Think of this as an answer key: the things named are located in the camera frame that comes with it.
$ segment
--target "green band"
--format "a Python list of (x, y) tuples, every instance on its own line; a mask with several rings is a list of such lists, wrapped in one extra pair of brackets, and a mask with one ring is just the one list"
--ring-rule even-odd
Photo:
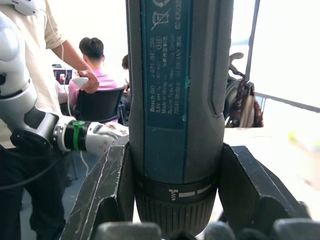
[(79, 150), (79, 146), (78, 146), (78, 137), (79, 137), (79, 133), (80, 133), (80, 129), (82, 127), (82, 125), (85, 124), (84, 121), (75, 121), (72, 123), (72, 126), (74, 127), (74, 132), (73, 132), (73, 147), (75, 150)]

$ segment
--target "beige shirt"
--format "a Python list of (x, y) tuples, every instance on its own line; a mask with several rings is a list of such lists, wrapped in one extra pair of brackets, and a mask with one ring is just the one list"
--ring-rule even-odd
[[(40, 2), (40, 8), (45, 10), (50, 17), (55, 34), (51, 29), (46, 13), (43, 11), (39, 11), (32, 16), (24, 16), (16, 11), (13, 5), (4, 4), (0, 4), (0, 11), (17, 25), (24, 37), (26, 67), (37, 92), (36, 106), (46, 111), (60, 114), (52, 64), (44, 56), (46, 55), (46, 49), (57, 48), (60, 43), (65, 41), (65, 38), (59, 32), (49, 5), (49, 2), (53, 3), (54, 0)], [(10, 135), (10, 131), (4, 122), (0, 120), (0, 144), (6, 148), (13, 147), (10, 142)]]

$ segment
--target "white cable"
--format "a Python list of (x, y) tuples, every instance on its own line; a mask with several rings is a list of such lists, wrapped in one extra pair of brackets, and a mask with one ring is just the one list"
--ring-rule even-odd
[[(46, 17), (47, 17), (47, 19), (48, 19), (48, 22), (49, 22), (49, 25), (50, 25), (50, 27), (51, 27), (52, 33), (53, 33), (53, 35), (55, 36), (57, 42), (60, 44), (61, 49), (62, 49), (62, 53), (61, 53), (62, 64), (65, 64), (65, 60), (64, 60), (65, 48), (64, 48), (64, 45), (59, 41), (58, 36), (57, 36), (57, 34), (55, 33), (55, 30), (54, 30), (54, 28), (53, 28), (53, 26), (52, 26), (52, 23), (51, 23), (51, 20), (50, 20), (50, 17), (49, 17), (49, 15), (48, 15), (48, 13), (47, 13), (45, 10), (43, 10), (43, 9), (39, 9), (39, 10), (42, 11), (42, 12), (44, 12), (45, 15), (46, 15)], [(63, 89), (64, 89), (65, 94), (66, 94), (66, 99), (67, 99), (67, 100), (66, 100), (66, 104), (67, 104), (67, 108), (68, 108), (68, 113), (69, 113), (70, 117), (72, 117), (71, 110), (70, 110), (70, 104), (69, 104), (69, 103), (70, 103), (70, 97), (69, 97), (69, 93), (67, 92), (67, 89), (66, 89), (67, 76), (68, 76), (68, 70), (67, 70), (67, 68), (65, 68), (65, 78), (64, 78), (64, 81), (63, 81)], [(88, 176), (88, 174), (89, 174), (89, 166), (88, 166), (88, 164), (86, 163), (86, 161), (85, 161), (85, 159), (84, 159), (84, 156), (82, 155), (82, 151), (80, 151), (80, 157), (81, 157), (81, 160), (82, 160), (83, 164), (84, 164), (85, 167), (86, 167), (85, 176)]]

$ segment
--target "person's hand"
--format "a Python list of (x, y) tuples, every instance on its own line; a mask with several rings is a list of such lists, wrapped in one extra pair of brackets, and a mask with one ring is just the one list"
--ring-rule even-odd
[(80, 77), (86, 77), (89, 81), (82, 86), (81, 90), (86, 91), (88, 94), (95, 93), (99, 88), (99, 81), (96, 74), (91, 69), (85, 71), (78, 71)]

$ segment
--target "black office chair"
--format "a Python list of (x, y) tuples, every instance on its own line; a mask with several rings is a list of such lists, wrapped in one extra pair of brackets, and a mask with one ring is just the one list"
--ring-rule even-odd
[(123, 119), (119, 108), (125, 87), (111, 90), (86, 93), (80, 91), (75, 107), (77, 120), (106, 123), (115, 119)]

